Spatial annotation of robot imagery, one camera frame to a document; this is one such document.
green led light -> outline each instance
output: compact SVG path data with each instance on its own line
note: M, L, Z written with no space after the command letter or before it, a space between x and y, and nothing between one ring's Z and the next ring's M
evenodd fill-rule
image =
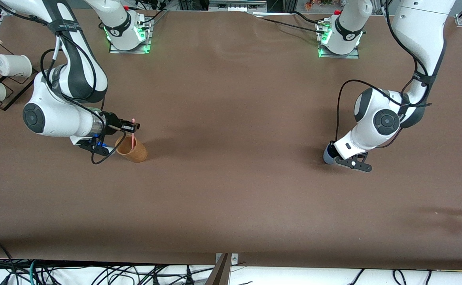
M143 33L140 34L140 33L139 33L139 31L140 31L139 29L134 29L134 31L136 32L136 35L138 36L138 40L143 41L143 40L145 39L145 34L143 34Z
M112 40L110 40L110 35L108 34L108 31L106 31L106 29L104 29L104 32L106 34L106 38L108 39L108 41L111 42Z

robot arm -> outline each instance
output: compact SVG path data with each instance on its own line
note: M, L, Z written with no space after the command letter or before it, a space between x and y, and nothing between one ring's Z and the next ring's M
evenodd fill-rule
M120 0L84 0L96 11L104 24L110 42L119 50L128 51L146 40L145 16L126 11Z
M332 15L325 19L329 29L321 43L334 54L349 54L358 45L372 9L370 0L350 1L340 15Z
M95 103L104 98L108 88L108 79L90 51L83 31L65 0L2 0L2 2L16 11L45 21L52 31L55 31L57 27L67 26L67 30L58 32L81 47L83 52L66 38L59 37L68 63L54 69L52 73L54 87L60 89L62 94L82 103ZM88 97L94 87L92 70L95 70L96 76L95 91L92 96Z
M2 0L23 14L36 16L55 34L68 63L49 70L48 78L38 74L34 92L24 106L23 120L35 133L69 137L74 145L108 155L112 148L97 144L117 130L135 132L138 124L118 119L111 112L84 108L81 103L102 101L108 79L97 63L70 6L65 0Z
M423 105L444 56L444 24L454 2L401 1L392 29L398 40L419 59L412 76L413 84L405 94L374 88L361 93L354 106L357 125L343 138L329 144L324 153L326 163L336 162L369 172L371 167L356 159L388 141L400 128L409 128L422 119Z

black clamp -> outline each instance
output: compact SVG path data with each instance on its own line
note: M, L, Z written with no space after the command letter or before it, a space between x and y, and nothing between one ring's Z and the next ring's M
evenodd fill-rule
M107 26L107 25L104 25L104 28L106 29L106 31L108 31L110 34L112 34L112 36L122 36L122 33L127 30L129 28L129 26L131 25L131 14L129 13L126 13L127 14L127 18L126 20L124 21L124 23L116 26L116 27L110 27L110 26Z
M113 135L117 130L123 130L130 133L135 133L139 130L140 124L131 121L119 119L117 115L112 112L101 112L106 120L105 135Z
M79 148L84 150L94 152L95 154L99 154L101 156L106 156L110 153L108 148L106 148L106 144L101 142L97 142L97 137L92 137L92 139L87 139L78 142Z
M135 133L139 130L139 123L133 123L130 121L120 119L120 123L122 124L121 129L130 133Z
M357 31L350 31L350 30L342 27L342 25L340 24L340 16L338 16L338 18L336 18L335 27L336 27L336 30L338 31L338 33L343 36L343 40L346 40L347 42L350 42L351 40L354 40L357 36L359 36L359 34L361 34L361 31L363 30L363 28L361 28L361 29L359 29Z
M47 24L48 29L52 33L57 34L58 31L79 31L81 26L77 21L59 19Z
M437 79L437 75L433 74L431 76L428 76L416 70L414 74L412 74L412 79L420 81L421 83L425 83L425 84L433 84L435 82L435 79Z
M365 163L367 156L368 156L367 152L354 155L347 159L343 159L340 156L337 156L335 157L335 162L341 166L345 166L350 169L355 169L355 170L362 171L364 173L369 173L370 171L372 171L372 166L370 164Z

brown paper sheet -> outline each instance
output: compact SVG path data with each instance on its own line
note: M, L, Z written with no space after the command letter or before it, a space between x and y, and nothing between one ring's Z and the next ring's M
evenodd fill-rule
M366 175L323 164L322 151L344 81L401 90L412 75L384 18L367 23L361 59L340 60L318 58L313 33L245 13L169 12L151 54L108 54L94 12L75 12L108 75L105 109L141 123L149 157L93 166L69 139L27 130L30 94L0 110L0 242L13 257L211 264L237 252L248 265L462 269L462 28L452 19L433 106L370 152ZM35 68L55 42L18 18L0 39ZM344 90L340 135L365 88Z

metal bracket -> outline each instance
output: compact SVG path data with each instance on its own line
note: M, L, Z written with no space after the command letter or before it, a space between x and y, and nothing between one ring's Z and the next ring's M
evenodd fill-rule
M229 275L231 274L231 262L238 262L238 254L218 254L217 264L213 268L210 276L204 285L228 285Z
M119 54L146 54L150 53L150 46L152 45L152 36L153 36L153 25L154 25L155 20L150 20L145 24L145 30L141 31L144 33L145 40L140 43L137 47L135 47L132 50L128 51L123 51L117 49L112 42L108 39L110 42L110 53L119 53Z
M354 47L352 51L348 54L335 54L331 52L325 45L322 44L323 40L329 36L330 29L329 21L319 21L315 24L316 30L324 31L324 34L317 34L317 44L318 44L318 54L319 57L330 57L330 58L347 58L347 59L357 59L359 58L358 47Z
M457 27L462 27L462 22L459 21L458 14L454 15L454 21L456 22Z
M339 166L348 167L363 173L369 173L372 171L372 166L365 163L366 157L368 157L367 152L354 155L353 157L349 157L347 159L342 159L341 157L337 156L335 157L335 162Z
M222 256L222 254L216 254L215 255L215 264L219 262L219 258ZM238 254L231 254L231 265L236 265L238 264Z

